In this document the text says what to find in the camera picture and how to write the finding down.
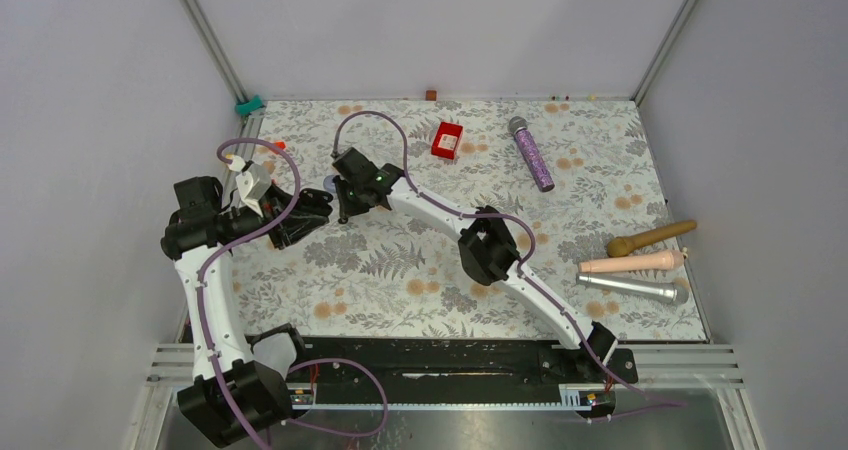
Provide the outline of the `lavender earbud charging case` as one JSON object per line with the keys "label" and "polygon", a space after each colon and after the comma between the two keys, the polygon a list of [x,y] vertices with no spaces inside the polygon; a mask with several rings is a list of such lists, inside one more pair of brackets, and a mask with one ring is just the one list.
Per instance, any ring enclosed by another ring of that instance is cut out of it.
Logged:
{"label": "lavender earbud charging case", "polygon": [[324,189],[325,189],[327,192],[330,192],[330,193],[335,193],[335,192],[336,192],[336,189],[335,189],[335,183],[334,183],[334,177],[333,177],[333,176],[327,176],[327,177],[324,179],[324,181],[323,181],[323,186],[324,186]]}

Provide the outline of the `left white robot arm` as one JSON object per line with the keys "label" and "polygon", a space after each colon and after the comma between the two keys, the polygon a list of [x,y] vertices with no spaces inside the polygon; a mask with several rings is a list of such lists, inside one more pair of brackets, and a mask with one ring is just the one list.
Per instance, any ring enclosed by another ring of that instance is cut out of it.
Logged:
{"label": "left white robot arm", "polygon": [[292,197],[271,185],[254,212],[226,208],[215,177],[184,180],[174,190],[179,208],[161,247],[182,281],[194,345],[192,382],[177,401],[197,430],[225,448],[293,416],[286,380],[304,377],[311,358],[290,323],[246,334],[234,299],[233,245],[268,226],[272,245],[285,249],[328,223],[333,197],[312,188]]}

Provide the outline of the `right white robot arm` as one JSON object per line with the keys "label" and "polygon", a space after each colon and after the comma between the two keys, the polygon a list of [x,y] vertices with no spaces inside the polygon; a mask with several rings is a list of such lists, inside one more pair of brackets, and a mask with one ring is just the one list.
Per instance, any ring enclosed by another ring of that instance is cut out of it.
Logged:
{"label": "right white robot arm", "polygon": [[376,207],[420,220],[457,244],[461,267],[471,280],[520,302],[552,329],[560,344],[576,351],[573,366],[579,377],[597,382],[612,370],[616,336],[536,276],[507,226],[509,220],[521,221],[492,207],[460,209],[415,188],[403,169],[377,167],[354,148],[332,157],[341,223]]}

